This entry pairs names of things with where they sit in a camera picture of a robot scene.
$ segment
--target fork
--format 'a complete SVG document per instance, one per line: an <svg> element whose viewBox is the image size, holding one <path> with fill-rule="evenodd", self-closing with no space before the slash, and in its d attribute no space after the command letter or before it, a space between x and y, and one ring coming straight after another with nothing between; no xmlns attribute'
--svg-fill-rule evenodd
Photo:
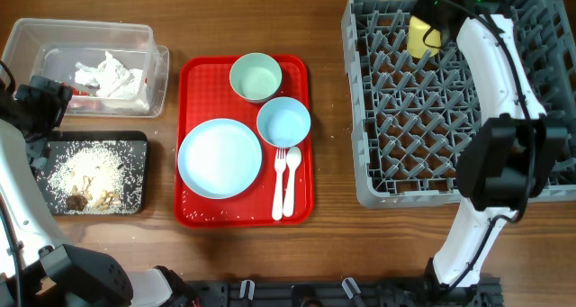
<svg viewBox="0 0 576 307"><path fill-rule="evenodd" d="M276 159L274 160L274 169L276 170L276 188L274 190L274 201L272 202L272 219L280 221L282 219L282 175L286 169L286 149L276 150Z"/></svg>

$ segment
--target white spoon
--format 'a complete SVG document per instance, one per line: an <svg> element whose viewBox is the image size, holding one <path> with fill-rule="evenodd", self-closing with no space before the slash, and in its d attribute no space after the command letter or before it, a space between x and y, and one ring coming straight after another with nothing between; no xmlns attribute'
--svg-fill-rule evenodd
<svg viewBox="0 0 576 307"><path fill-rule="evenodd" d="M292 217L294 214L294 178L296 177L296 168L302 162L302 153L297 147L288 150L286 155L286 164L290 169L288 176L288 186L286 187L286 197L284 198L283 214L285 217Z"/></svg>

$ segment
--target table surface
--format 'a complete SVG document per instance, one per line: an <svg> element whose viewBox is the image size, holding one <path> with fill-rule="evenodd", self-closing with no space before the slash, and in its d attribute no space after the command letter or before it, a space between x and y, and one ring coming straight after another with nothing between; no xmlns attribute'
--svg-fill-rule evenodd
<svg viewBox="0 0 576 307"><path fill-rule="evenodd" d="M110 254L126 270L161 265L187 280L419 275L444 243L457 205L369 211L357 202L340 34L346 2L0 0L0 45L17 19L35 17L143 23L170 49L166 108L159 118L64 120L64 130L144 131L151 143L144 211L57 217L66 235L80 247ZM576 3L564 2L574 23ZM172 214L179 70L194 57L254 51L294 54L310 69L315 210L297 227L186 229ZM532 204L524 221L501 233L483 271L502 278L507 305L574 305L574 216L576 203Z"/></svg>

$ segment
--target plate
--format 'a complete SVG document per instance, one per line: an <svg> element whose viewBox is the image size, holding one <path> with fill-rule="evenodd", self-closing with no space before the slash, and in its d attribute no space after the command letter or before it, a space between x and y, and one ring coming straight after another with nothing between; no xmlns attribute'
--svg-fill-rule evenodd
<svg viewBox="0 0 576 307"><path fill-rule="evenodd" d="M214 119L196 126L178 151L178 172L196 194L226 199L246 190L262 166L258 138L245 124Z"/></svg>

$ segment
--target dish rack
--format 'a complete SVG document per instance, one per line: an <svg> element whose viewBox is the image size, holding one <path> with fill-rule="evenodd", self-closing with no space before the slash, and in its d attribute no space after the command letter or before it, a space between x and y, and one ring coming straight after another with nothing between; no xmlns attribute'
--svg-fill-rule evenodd
<svg viewBox="0 0 576 307"><path fill-rule="evenodd" d="M563 0L507 0L528 80L548 115L575 132L576 48ZM367 208L457 203L455 166L481 127L472 74L455 42L406 50L416 0L348 0L342 41L351 92L356 195ZM576 140L531 202L576 199Z"/></svg>

